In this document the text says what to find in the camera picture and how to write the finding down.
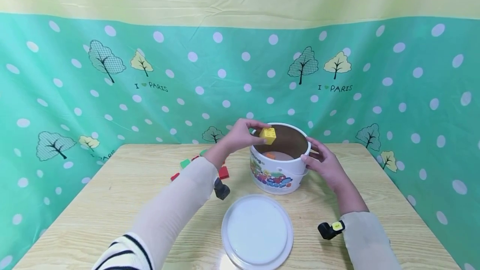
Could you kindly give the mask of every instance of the striped sleeve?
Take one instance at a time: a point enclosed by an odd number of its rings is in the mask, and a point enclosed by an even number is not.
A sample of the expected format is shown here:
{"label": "striped sleeve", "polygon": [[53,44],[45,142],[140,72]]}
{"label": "striped sleeve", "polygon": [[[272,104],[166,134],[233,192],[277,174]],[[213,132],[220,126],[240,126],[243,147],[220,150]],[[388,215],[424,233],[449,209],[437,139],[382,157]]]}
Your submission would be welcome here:
{"label": "striped sleeve", "polygon": [[154,267],[140,238],[128,233],[108,247],[92,270],[154,270]]}

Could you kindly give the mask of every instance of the polka dot fabric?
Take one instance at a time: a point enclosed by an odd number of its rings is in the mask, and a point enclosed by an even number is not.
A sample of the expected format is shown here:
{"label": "polka dot fabric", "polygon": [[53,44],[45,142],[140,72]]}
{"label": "polka dot fabric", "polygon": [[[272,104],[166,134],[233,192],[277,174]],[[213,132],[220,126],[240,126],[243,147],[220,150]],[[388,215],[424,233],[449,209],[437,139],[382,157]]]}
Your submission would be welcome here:
{"label": "polka dot fabric", "polygon": [[9,27],[0,269],[122,144],[213,144],[242,117],[362,144],[458,264],[480,269],[479,23],[253,30],[7,14],[0,23]]}

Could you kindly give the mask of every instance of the white bucket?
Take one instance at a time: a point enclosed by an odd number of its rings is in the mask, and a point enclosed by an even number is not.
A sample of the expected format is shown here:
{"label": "white bucket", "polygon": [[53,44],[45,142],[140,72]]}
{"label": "white bucket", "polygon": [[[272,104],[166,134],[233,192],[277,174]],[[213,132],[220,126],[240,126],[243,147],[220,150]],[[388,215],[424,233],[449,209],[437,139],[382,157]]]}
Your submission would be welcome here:
{"label": "white bucket", "polygon": [[[277,138],[272,145],[250,146],[250,170],[256,186],[263,191],[274,194],[290,194],[300,187],[302,178],[308,173],[306,164],[300,159],[308,155],[312,144],[306,140],[307,135],[299,128],[285,123],[269,123],[275,128]],[[274,160],[263,153],[278,152],[289,160]]]}

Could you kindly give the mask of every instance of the beige sleeve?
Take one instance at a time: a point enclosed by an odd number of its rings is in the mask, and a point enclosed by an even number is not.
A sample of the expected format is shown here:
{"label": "beige sleeve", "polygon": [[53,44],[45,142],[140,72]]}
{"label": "beige sleeve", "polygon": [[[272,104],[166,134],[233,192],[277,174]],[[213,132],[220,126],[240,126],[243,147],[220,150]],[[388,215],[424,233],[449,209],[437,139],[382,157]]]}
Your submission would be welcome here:
{"label": "beige sleeve", "polygon": [[162,269],[183,227],[209,200],[217,177],[215,166],[204,157],[198,157],[143,206],[130,232],[145,244],[153,269]]}
{"label": "beige sleeve", "polygon": [[340,218],[343,237],[355,270],[401,270],[390,241],[378,218],[369,212],[353,212]]}

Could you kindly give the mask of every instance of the person's right hand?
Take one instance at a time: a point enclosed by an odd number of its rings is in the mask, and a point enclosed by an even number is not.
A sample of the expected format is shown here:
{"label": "person's right hand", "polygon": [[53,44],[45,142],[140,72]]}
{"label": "person's right hand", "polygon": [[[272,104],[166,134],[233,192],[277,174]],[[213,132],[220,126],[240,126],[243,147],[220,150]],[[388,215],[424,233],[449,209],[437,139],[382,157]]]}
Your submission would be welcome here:
{"label": "person's right hand", "polygon": [[301,159],[307,164],[307,169],[319,173],[328,187],[337,193],[339,188],[350,182],[350,179],[328,147],[314,138],[307,137],[307,140],[316,152],[310,152],[309,155],[302,154]]}

